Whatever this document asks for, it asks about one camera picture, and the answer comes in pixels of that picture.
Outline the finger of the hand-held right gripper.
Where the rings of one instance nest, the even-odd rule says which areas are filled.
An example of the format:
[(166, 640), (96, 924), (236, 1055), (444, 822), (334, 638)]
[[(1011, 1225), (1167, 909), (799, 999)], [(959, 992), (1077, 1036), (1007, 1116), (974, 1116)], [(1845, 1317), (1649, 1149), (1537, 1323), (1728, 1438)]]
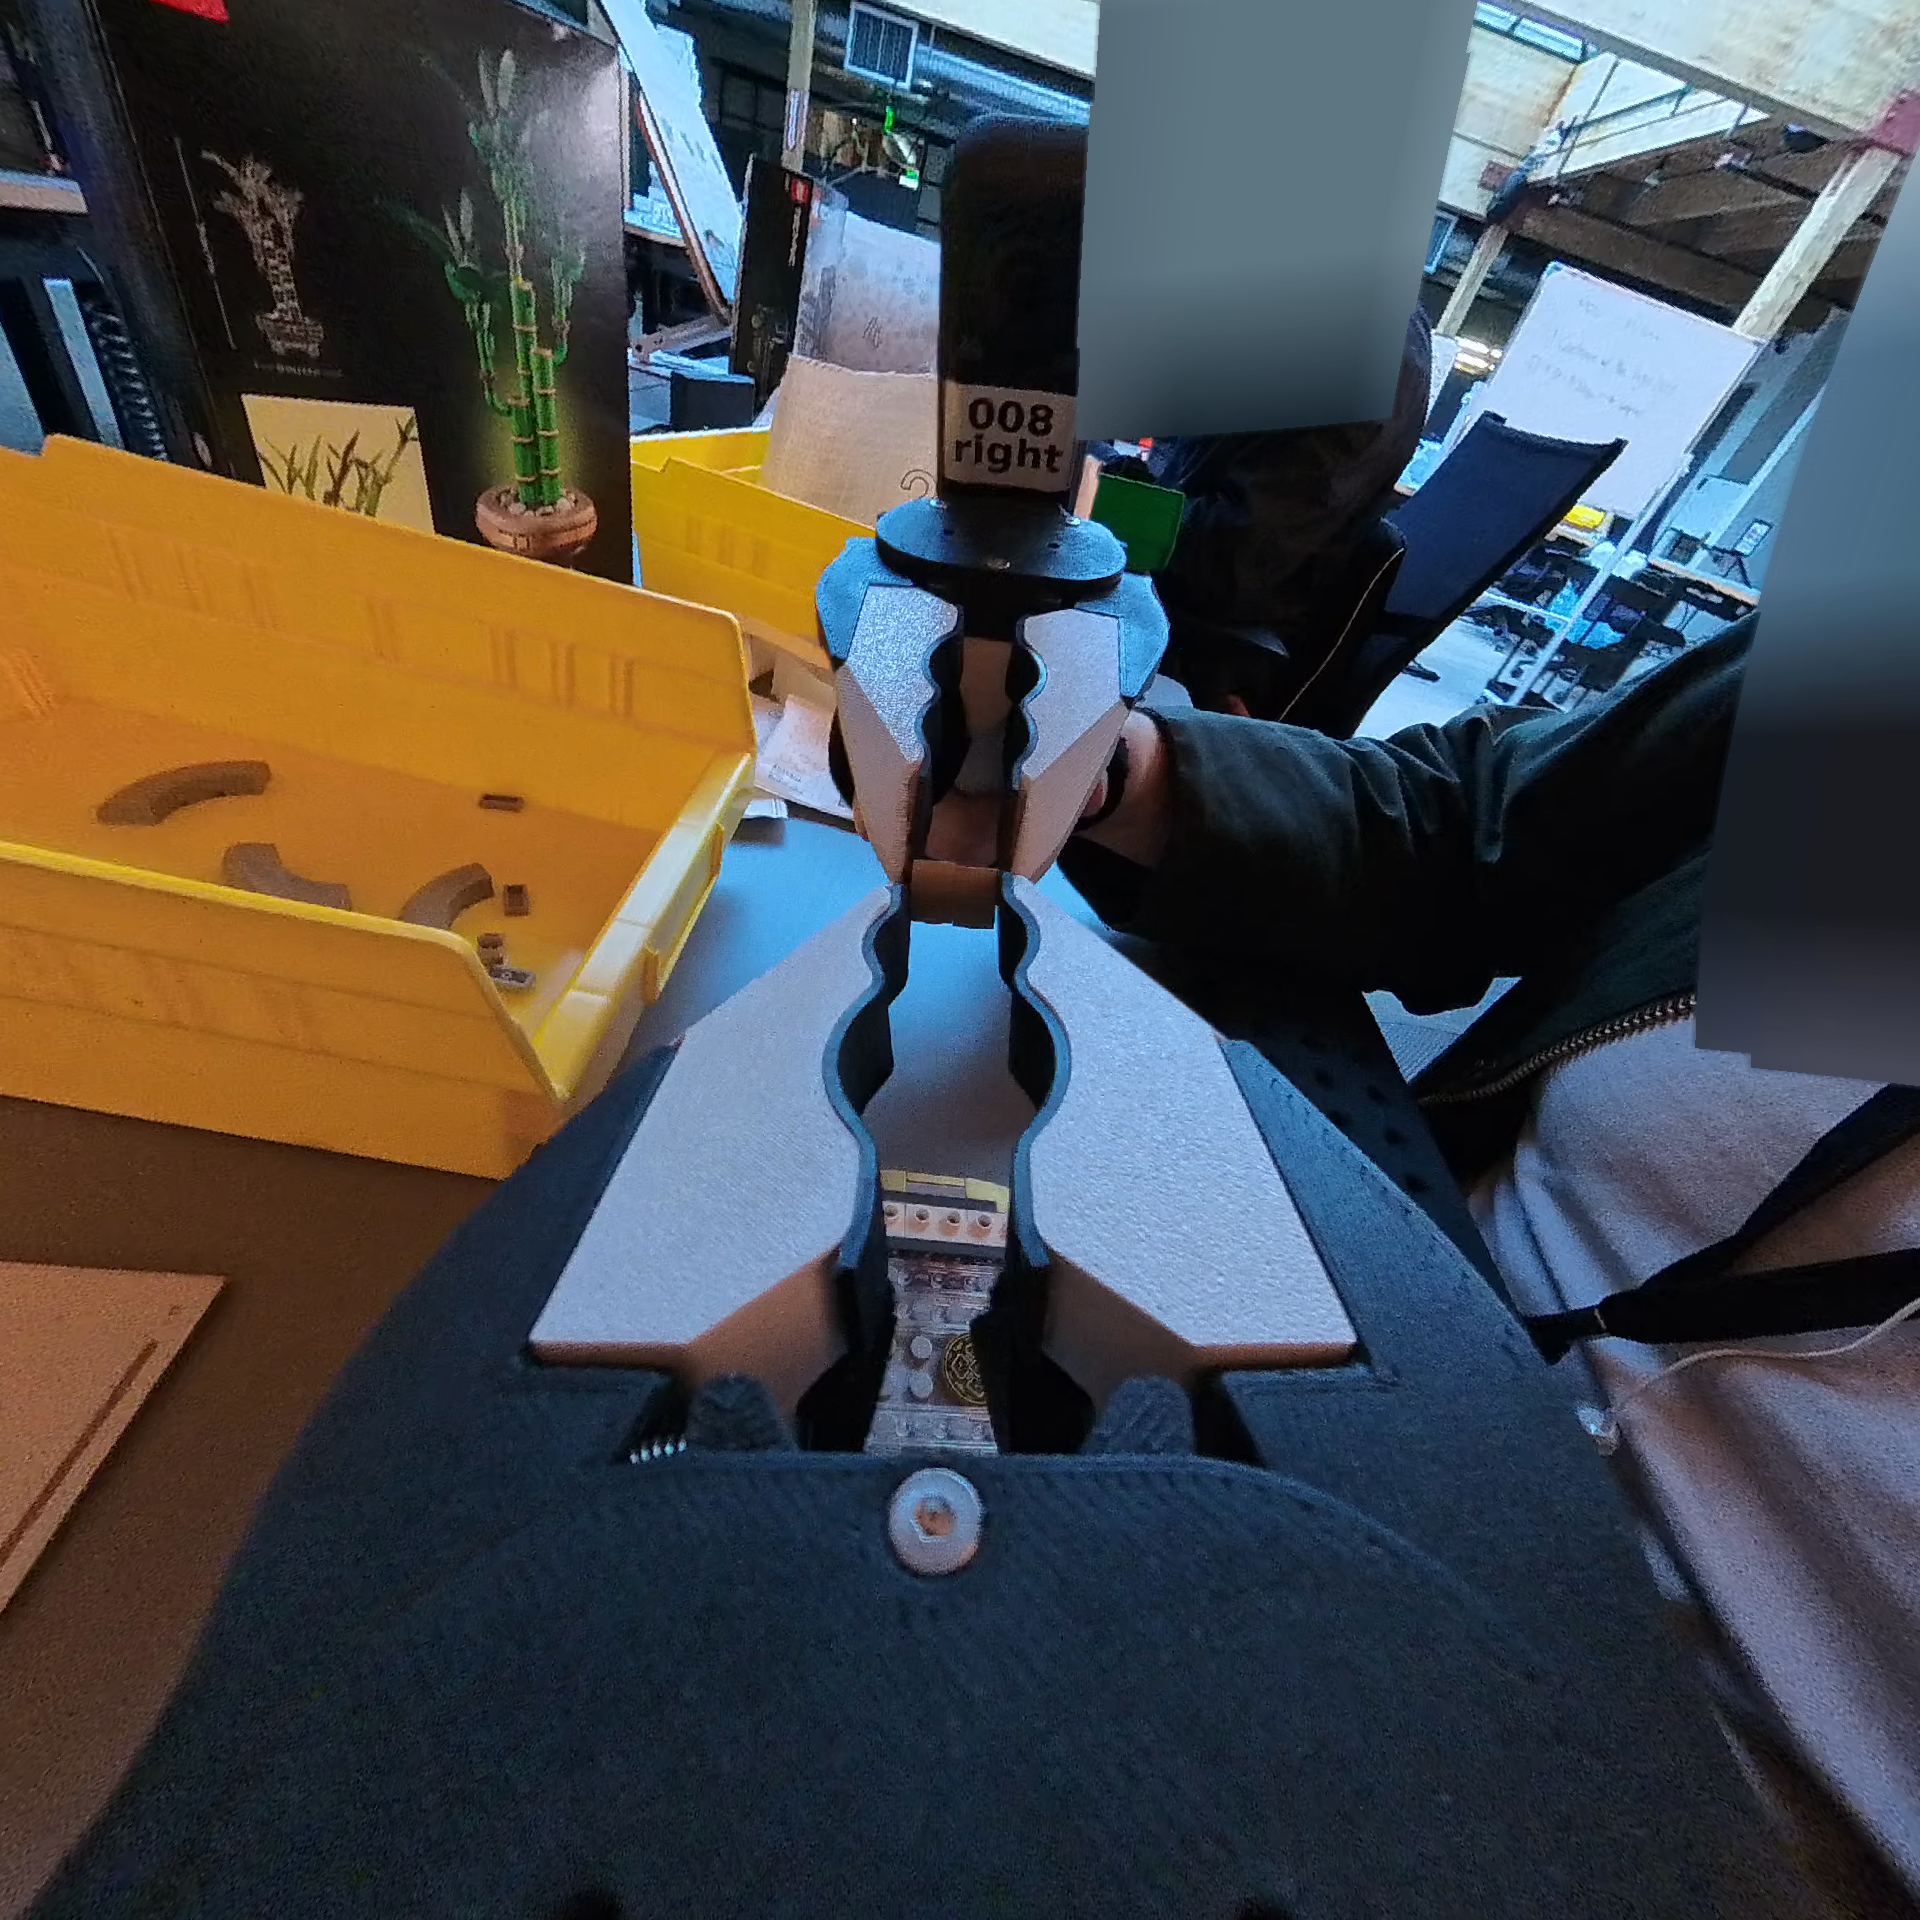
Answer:
[(952, 790), (967, 726), (932, 659), (961, 631), (961, 613), (917, 585), (856, 585), (829, 604), (837, 715), (859, 829), (887, 878), (910, 883), (927, 817)]
[(1001, 868), (1039, 880), (1078, 822), (1124, 721), (1119, 619), (1081, 608), (1030, 615), (1015, 659), (1037, 667), (1007, 717), (1015, 750)]

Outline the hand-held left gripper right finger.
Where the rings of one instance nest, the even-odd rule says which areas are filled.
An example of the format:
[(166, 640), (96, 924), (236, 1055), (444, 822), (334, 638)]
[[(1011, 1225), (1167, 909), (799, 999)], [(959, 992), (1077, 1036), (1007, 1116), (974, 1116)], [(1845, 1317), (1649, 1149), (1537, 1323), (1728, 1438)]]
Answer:
[(992, 1294), (1001, 1452), (1077, 1452), (1137, 1376), (1339, 1367), (1352, 1320), (1248, 1101), (1231, 1046), (1028, 880), (998, 897), (1015, 1144)]

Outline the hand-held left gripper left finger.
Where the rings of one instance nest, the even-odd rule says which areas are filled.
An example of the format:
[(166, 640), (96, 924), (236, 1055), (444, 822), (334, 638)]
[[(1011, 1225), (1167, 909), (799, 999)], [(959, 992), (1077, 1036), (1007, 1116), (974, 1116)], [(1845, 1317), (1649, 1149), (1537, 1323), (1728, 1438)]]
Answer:
[(905, 961), (884, 885), (684, 1036), (533, 1326), (540, 1358), (751, 1376), (807, 1447), (864, 1449), (895, 1296), (861, 1116)]

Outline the round toy brick model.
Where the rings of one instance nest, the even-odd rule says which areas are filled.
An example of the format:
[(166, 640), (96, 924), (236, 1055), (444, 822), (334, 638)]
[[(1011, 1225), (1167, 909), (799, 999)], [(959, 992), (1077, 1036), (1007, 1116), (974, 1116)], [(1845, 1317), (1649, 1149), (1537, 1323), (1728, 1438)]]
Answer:
[(998, 1279), (1011, 1192), (980, 1180), (880, 1172), (895, 1332), (864, 1452), (997, 1453), (972, 1326)]

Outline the yellow plastic bin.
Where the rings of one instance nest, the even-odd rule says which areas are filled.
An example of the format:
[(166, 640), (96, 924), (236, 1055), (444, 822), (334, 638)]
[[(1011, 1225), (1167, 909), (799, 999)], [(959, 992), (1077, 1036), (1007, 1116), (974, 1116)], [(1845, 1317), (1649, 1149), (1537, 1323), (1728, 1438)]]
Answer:
[(745, 635), (820, 665), (820, 573), (872, 527), (763, 486), (765, 443), (751, 428), (632, 436), (639, 585), (725, 609)]
[[(720, 872), (734, 616), (76, 439), (4, 451), (3, 520), (4, 1092), (510, 1174)], [(237, 759), (265, 796), (94, 817)], [(233, 844), (355, 909), (224, 885)], [(398, 924), (468, 862), (491, 900)]]

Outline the person's right forearm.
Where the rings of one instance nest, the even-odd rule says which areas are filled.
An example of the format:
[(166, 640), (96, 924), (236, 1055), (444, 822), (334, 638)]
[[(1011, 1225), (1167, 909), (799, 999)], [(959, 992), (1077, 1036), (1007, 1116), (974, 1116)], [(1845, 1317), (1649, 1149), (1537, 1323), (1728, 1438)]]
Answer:
[(1416, 1012), (1529, 967), (1527, 750), (1485, 717), (1339, 741), (1211, 711), (1155, 712), (1172, 822), (1155, 868), (1072, 845), (1115, 931)]

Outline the person's right hand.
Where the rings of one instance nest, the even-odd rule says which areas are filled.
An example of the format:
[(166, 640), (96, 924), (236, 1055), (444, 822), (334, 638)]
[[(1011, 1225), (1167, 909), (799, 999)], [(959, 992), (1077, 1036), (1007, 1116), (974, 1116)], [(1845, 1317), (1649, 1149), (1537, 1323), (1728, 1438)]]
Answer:
[[(1159, 717), (1135, 709), (1119, 729), (1108, 769), (1124, 761), (1119, 799), (1102, 774), (1088, 790), (1069, 844), (1103, 847), (1137, 868), (1159, 867), (1172, 822), (1172, 756)], [(1003, 867), (1001, 796), (950, 788), (927, 817), (925, 856), (959, 867)]]

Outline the small black carton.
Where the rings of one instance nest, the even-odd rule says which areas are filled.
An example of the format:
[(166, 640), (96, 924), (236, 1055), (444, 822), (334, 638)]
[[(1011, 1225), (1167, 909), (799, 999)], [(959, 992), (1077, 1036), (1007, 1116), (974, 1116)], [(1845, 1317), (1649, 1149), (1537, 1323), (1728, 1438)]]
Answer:
[(757, 403), (777, 389), (799, 318), (814, 180), (753, 156), (737, 241), (729, 366), (750, 377)]

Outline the brown cardboard box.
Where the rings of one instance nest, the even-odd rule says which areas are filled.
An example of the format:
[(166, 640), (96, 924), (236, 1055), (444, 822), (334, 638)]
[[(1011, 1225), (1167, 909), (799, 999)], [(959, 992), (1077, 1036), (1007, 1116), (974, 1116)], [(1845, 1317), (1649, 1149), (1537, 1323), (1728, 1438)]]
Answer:
[(767, 488), (864, 523), (934, 488), (939, 271), (934, 240), (822, 191), (771, 403)]

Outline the navy folding chair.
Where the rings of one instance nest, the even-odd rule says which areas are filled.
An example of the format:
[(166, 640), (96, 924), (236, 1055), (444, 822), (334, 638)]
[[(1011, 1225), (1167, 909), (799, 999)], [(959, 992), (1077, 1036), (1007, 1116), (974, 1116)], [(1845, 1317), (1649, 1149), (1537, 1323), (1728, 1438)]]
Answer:
[(1576, 502), (1624, 447), (1480, 415), (1416, 494), (1379, 523), (1381, 561), (1278, 719), (1351, 735), (1387, 684)]

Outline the scattered loose toy bricks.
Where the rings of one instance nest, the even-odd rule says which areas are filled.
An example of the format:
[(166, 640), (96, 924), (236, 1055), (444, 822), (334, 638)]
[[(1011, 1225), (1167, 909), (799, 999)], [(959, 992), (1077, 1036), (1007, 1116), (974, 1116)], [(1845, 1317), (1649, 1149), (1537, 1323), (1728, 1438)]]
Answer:
[[(121, 784), (94, 809), (101, 825), (160, 827), (179, 812), (214, 799), (251, 799), (271, 785), (262, 759), (190, 761)], [(221, 855), (221, 880), (230, 888), (300, 904), (352, 911), (352, 892), (335, 880), (294, 872), (275, 844), (233, 844)], [(416, 887), (398, 911), (398, 924), (453, 931), (459, 917), (495, 896), (488, 871), (468, 862)]]

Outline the dark green jacket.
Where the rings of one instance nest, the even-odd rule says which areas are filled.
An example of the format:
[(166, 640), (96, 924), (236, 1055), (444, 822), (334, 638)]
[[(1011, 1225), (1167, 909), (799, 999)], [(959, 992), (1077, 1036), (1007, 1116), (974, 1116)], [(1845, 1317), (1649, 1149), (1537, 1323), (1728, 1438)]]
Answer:
[(1558, 1064), (1692, 1008), (1708, 853), (1757, 615), (1564, 717), (1462, 717), (1351, 751), (1339, 931), (1406, 1008), (1511, 988), (1415, 1080), (1495, 1132)]

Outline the grey hooded sweatshirt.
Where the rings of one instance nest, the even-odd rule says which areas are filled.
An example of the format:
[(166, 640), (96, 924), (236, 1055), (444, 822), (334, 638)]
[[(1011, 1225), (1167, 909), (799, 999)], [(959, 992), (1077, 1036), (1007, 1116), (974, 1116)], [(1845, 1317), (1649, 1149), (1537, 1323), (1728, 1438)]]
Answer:
[[(1582, 1308), (1731, 1236), (1869, 1083), (1700, 1048), (1692, 1016), (1547, 1072), (1471, 1213), (1519, 1308)], [(1763, 1720), (1916, 1896), (1918, 1332), (1776, 1336), (1675, 1376), (1588, 1348), (1621, 1453)]]

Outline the white whiteboard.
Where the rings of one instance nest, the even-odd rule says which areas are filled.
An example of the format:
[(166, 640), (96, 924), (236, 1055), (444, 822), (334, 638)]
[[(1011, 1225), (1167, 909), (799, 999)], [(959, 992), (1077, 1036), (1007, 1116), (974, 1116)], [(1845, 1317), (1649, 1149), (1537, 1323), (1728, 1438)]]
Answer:
[(1622, 440), (1582, 499), (1633, 519), (1672, 485), (1757, 349), (1724, 324), (1551, 262), (1446, 439), (1497, 413), (1555, 440)]

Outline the flat cardboard sheet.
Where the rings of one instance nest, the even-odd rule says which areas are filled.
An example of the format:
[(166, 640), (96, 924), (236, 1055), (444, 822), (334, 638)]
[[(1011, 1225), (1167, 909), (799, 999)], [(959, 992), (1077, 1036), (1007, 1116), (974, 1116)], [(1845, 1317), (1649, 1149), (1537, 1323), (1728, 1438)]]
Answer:
[(221, 1286), (171, 1271), (3, 1262), (3, 1599)]

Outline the black bamboo toy set box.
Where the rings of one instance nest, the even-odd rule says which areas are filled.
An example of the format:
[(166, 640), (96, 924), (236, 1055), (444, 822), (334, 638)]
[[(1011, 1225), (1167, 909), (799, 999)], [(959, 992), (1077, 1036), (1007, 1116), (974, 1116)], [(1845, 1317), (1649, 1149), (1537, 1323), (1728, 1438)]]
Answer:
[(182, 454), (625, 585), (625, 83), (575, 4), (83, 4)]

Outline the dark metal shelf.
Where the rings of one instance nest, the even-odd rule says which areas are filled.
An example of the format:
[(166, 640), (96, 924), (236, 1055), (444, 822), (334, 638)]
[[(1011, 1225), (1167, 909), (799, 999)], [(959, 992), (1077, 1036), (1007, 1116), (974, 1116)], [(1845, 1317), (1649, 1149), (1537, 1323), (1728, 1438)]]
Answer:
[(4, 443), (205, 469), (201, 360), (96, 4), (3, 4)]

